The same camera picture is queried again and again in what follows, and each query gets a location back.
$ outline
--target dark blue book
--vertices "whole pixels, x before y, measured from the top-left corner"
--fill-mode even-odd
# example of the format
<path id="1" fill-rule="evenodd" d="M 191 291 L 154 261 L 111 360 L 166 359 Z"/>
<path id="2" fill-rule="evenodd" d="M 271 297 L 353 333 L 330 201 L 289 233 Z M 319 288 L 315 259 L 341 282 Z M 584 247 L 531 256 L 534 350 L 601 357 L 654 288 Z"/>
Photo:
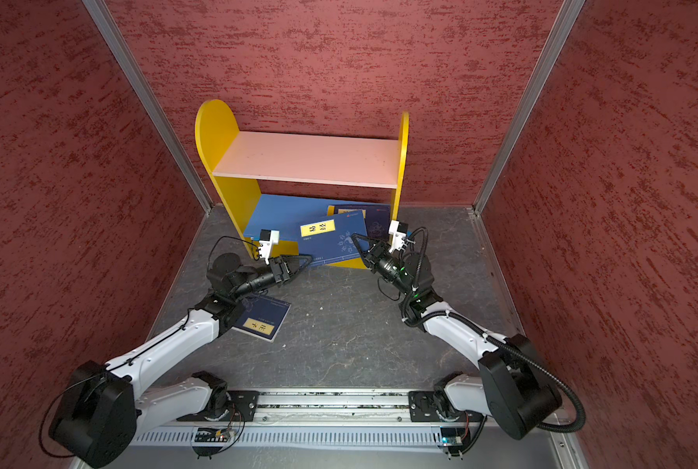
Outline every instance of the dark blue book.
<path id="1" fill-rule="evenodd" d="M 300 223 L 299 254 L 312 256 L 313 266 L 322 266 L 342 260 L 357 259 L 356 250 L 351 236 L 359 233 L 367 236 L 364 227 L 364 217 L 361 210 L 348 211 L 339 215 L 324 216 L 317 220 L 307 220 Z M 367 249 L 366 242 L 362 248 Z"/>
<path id="2" fill-rule="evenodd" d="M 388 204 L 345 203 L 328 206 L 328 215 L 345 213 L 352 210 L 362 210 L 367 236 L 374 239 L 388 240 L 388 229 L 391 226 L 391 206 Z"/>
<path id="3" fill-rule="evenodd" d="M 241 301 L 245 312 L 232 329 L 273 342 L 291 304 L 264 295 L 250 295 Z"/>

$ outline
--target metal corner post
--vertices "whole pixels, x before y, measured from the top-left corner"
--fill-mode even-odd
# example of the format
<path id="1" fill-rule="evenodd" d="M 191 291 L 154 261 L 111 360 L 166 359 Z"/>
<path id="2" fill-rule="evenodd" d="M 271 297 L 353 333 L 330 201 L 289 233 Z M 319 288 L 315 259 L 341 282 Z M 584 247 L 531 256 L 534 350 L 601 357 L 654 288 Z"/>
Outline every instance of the metal corner post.
<path id="1" fill-rule="evenodd" d="M 578 18 L 584 1 L 585 0 L 565 0 L 560 7 L 560 11 L 557 12 L 557 18 L 554 20 L 552 30 L 547 37 L 547 41 L 544 43 L 544 48 L 541 50 L 539 60 L 536 61 L 536 66 L 531 73 L 531 78 L 526 84 L 526 89 L 523 91 L 521 101 L 518 103 L 518 108 L 515 110 L 513 120 L 510 122 L 508 130 L 505 132 L 503 143 L 500 145 L 500 149 L 497 150 L 492 167 L 487 174 L 482 189 L 476 197 L 476 201 L 474 202 L 475 213 L 480 215 L 484 211 L 485 205 L 487 205 L 487 201 L 497 184 L 497 180 L 500 174 L 503 173 L 505 164 L 508 163 L 513 147 L 518 141 L 518 137 L 521 136 L 523 127 L 526 125 L 526 121 L 536 101 L 539 99 L 541 89 L 544 88 L 544 84 L 547 82 L 552 67 L 554 67 L 557 57 L 560 55 L 562 46 L 565 45 L 570 30 L 573 28 L 573 24 L 575 24 L 575 20 Z"/>
<path id="2" fill-rule="evenodd" d="M 138 99 L 146 108 L 148 116 L 153 121 L 156 126 L 161 139 L 166 143 L 166 147 L 169 149 L 170 153 L 174 157 L 174 161 L 177 163 L 179 170 L 185 176 L 185 180 L 192 188 L 195 193 L 195 197 L 200 202 L 201 206 L 204 208 L 205 213 L 211 211 L 213 207 L 213 201 L 209 197 L 208 192 L 205 190 L 204 183 L 198 177 L 193 164 L 187 157 L 185 149 L 182 147 L 172 124 L 169 119 L 166 118 L 164 110 L 161 108 L 158 100 L 154 96 L 150 85 L 143 76 L 138 63 L 135 61 L 133 54 L 130 52 L 128 44 L 122 37 L 122 34 L 117 27 L 112 14 L 110 14 L 107 4 L 104 0 L 82 0 L 83 5 L 86 6 L 86 10 L 89 11 L 91 18 L 94 20 L 99 32 L 107 45 L 110 47 L 112 54 L 114 55 L 117 63 L 119 63 L 120 68 L 125 72 L 125 76 L 128 78 L 130 85 L 135 90 L 138 95 Z"/>

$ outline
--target blue shelf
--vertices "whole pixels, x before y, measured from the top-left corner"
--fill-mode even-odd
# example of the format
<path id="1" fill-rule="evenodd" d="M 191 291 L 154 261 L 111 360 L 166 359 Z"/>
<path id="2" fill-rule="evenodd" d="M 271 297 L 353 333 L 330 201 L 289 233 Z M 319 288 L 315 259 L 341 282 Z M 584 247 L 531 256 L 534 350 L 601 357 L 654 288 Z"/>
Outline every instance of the blue shelf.
<path id="1" fill-rule="evenodd" d="M 329 205 L 350 203 L 366 203 L 382 205 L 381 203 L 356 202 L 355 200 L 314 199 L 312 197 L 294 197 L 290 195 L 271 195 L 264 193 L 260 196 L 257 207 L 250 217 L 245 237 L 260 239 L 260 230 L 278 230 L 280 238 L 285 241 L 299 240 L 300 222 L 309 223 L 327 216 Z"/>

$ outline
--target wallpaper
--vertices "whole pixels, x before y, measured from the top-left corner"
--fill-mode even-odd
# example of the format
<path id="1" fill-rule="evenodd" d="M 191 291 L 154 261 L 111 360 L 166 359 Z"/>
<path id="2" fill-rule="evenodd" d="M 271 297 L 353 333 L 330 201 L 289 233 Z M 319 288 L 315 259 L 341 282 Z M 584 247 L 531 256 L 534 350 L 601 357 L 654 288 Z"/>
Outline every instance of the wallpaper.
<path id="1" fill-rule="evenodd" d="M 485 224 L 591 468 L 698 467 L 698 2 L 587 2 Z"/>
<path id="2" fill-rule="evenodd" d="M 46 404 L 145 340 L 202 216 L 82 3 L 0 2 L 0 467 L 68 464 Z"/>
<path id="3" fill-rule="evenodd" d="M 108 0 L 202 179 L 194 122 L 227 102 L 242 130 L 397 138 L 402 203 L 474 201 L 560 0 Z M 325 155 L 340 171 L 352 161 Z M 390 191 L 261 182 L 264 193 L 388 200 Z"/>

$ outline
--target book cover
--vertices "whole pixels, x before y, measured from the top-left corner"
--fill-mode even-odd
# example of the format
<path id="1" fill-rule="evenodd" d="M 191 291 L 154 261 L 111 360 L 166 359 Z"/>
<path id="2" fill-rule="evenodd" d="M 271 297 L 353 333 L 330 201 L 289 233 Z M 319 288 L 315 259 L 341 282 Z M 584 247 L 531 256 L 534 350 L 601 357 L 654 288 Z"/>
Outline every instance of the book cover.
<path id="1" fill-rule="evenodd" d="M 241 301 L 245 306 L 245 312 L 234 323 L 232 329 L 273 342 L 291 303 L 265 295 L 250 295 Z"/>
<path id="2" fill-rule="evenodd" d="M 351 236 L 354 233 L 367 235 L 361 211 L 348 211 L 323 219 L 308 220 L 299 224 L 299 254 L 312 256 L 313 266 L 322 266 L 342 260 L 357 259 Z"/>
<path id="3" fill-rule="evenodd" d="M 367 236 L 374 239 L 388 239 L 388 229 L 391 226 L 390 205 L 363 203 L 330 205 L 328 206 L 328 215 L 337 215 L 353 210 L 362 210 Z"/>

